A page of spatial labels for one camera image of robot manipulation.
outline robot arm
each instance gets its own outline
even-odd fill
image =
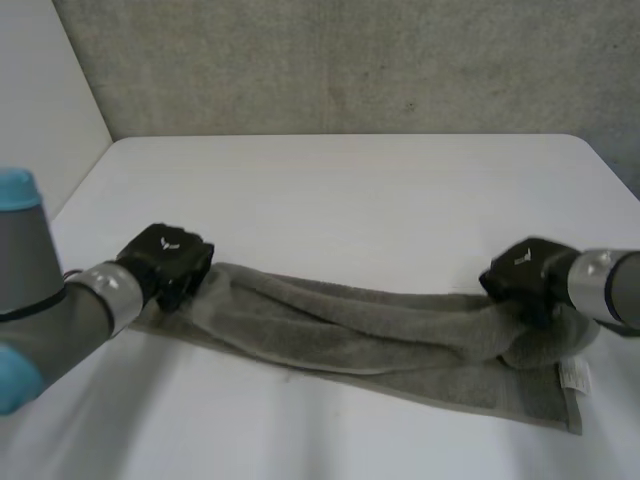
[[[606,324],[640,329],[640,252],[587,250],[528,238],[491,263],[480,277],[498,300],[524,303],[528,323],[544,327],[560,302]]]
[[[33,177],[0,170],[0,414],[33,400],[131,323],[151,299],[165,312],[194,294],[214,247],[154,224],[113,261],[60,272]]]

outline light blue joint cap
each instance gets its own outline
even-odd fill
[[[0,344],[0,415],[9,415],[44,390],[42,375],[31,361]]]
[[[0,212],[26,210],[42,199],[33,174],[24,168],[0,168]]]

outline terry cloth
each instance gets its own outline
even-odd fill
[[[409,295],[214,264],[180,311],[133,328],[285,365],[359,387],[580,434],[575,393],[558,362],[587,346],[592,320],[557,307],[550,328],[514,302]]]

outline white table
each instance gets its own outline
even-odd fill
[[[530,234],[640,247],[638,201],[563,135],[129,139],[53,231],[86,268],[156,221],[218,261],[398,292],[480,292]],[[577,437],[125,332],[0,421],[3,478],[638,478],[640,344],[602,332],[586,356]]]

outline towel label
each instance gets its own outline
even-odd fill
[[[591,395],[589,364],[582,357],[572,357],[560,362],[560,385]]]

